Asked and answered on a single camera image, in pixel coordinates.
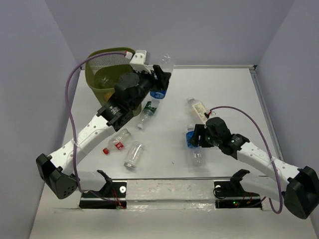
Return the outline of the blue label crushed bottle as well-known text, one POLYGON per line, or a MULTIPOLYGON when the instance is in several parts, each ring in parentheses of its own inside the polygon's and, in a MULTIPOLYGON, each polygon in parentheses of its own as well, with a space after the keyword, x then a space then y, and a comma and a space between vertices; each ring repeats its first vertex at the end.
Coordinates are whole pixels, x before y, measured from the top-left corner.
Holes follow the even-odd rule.
POLYGON ((150 91, 151 106, 157 108, 161 100, 166 96, 169 80, 174 70, 175 60, 168 54, 153 64, 153 77, 155 85, 150 91))

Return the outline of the blue label water bottle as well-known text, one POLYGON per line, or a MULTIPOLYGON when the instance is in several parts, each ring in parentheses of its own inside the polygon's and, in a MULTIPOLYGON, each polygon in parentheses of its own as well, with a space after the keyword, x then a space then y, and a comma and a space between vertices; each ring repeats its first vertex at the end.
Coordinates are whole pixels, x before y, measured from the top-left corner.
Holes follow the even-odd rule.
POLYGON ((200 147, 195 147, 190 143, 190 139, 194 134, 194 125, 187 126, 186 137, 186 146, 187 146, 187 160, 188 166, 197 172, 203 172, 205 170, 206 159, 204 154, 201 152, 200 147))

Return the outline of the green label plastic bottle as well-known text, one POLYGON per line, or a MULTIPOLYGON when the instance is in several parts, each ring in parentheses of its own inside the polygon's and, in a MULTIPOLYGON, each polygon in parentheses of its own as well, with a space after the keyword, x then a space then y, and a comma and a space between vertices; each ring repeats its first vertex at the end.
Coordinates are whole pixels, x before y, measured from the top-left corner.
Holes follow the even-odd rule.
POLYGON ((158 106, 159 106, 159 101, 147 101, 144 109, 141 112, 139 122, 137 124, 138 129, 144 129, 144 127, 149 123, 149 121, 152 119, 154 116, 158 106))

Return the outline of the wide clear plastic jar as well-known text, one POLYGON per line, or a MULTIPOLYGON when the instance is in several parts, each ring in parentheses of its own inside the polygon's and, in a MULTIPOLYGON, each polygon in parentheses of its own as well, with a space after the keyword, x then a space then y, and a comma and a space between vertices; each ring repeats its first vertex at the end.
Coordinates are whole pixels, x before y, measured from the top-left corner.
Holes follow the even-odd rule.
POLYGON ((95 79, 95 87, 97 89, 111 89, 114 88, 115 85, 116 82, 106 75, 97 76, 95 79))

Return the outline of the orange juice bottle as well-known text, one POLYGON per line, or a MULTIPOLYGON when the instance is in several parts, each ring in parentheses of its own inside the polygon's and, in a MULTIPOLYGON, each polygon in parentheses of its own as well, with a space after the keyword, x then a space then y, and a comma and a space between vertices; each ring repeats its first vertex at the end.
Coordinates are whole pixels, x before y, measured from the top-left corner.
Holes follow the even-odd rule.
POLYGON ((105 100, 108 101, 112 95, 113 95, 112 92, 106 93, 106 94, 105 94, 105 100))

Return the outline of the clear bottle metal rim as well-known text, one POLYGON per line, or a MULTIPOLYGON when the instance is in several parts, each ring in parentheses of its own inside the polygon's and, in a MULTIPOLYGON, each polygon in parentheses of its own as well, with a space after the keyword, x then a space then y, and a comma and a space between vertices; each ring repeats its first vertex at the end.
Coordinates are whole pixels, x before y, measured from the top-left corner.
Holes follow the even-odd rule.
POLYGON ((124 167, 134 170, 138 165, 145 150, 145 145, 139 141, 134 141, 124 160, 124 167))

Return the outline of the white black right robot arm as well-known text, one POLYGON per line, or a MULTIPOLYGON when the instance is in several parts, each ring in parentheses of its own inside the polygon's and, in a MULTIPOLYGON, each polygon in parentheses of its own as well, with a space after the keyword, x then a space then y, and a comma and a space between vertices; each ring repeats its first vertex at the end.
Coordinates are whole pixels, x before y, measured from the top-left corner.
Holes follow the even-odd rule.
POLYGON ((282 202, 296 217, 307 219, 319 205, 319 177, 314 169, 289 165, 261 150, 241 134, 231 133, 225 121, 210 118, 194 126, 189 143, 203 148, 218 147, 222 153, 257 169, 267 177, 246 172, 229 183, 234 195, 254 192, 282 202))

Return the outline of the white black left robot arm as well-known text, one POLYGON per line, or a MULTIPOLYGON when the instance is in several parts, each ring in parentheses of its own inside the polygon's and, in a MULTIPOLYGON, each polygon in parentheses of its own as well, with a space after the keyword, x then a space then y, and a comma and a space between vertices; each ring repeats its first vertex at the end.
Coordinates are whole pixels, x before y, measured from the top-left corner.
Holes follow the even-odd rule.
POLYGON ((39 175, 58 199, 74 191, 91 191, 105 197, 113 187, 112 179, 102 170, 78 171, 77 164, 106 138, 119 131, 134 116, 134 111, 151 91, 166 91, 171 72, 159 65, 147 71, 124 73, 109 100, 91 121, 60 149, 36 159, 39 175))

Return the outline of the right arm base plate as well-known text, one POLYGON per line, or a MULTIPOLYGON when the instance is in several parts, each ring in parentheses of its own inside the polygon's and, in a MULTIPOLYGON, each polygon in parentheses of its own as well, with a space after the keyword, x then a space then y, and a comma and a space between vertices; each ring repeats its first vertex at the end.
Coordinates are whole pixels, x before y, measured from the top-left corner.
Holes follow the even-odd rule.
POLYGON ((214 181, 213 195, 216 209, 262 209, 260 195, 244 191, 239 183, 214 181))

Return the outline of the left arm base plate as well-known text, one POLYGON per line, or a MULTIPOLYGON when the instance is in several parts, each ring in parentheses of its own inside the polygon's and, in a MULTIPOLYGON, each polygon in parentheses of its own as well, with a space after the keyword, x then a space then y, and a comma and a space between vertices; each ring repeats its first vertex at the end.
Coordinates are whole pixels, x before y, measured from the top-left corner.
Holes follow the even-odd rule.
POLYGON ((81 209, 124 210, 127 208, 127 180, 115 180, 111 189, 102 196, 98 192, 82 193, 79 201, 81 209))

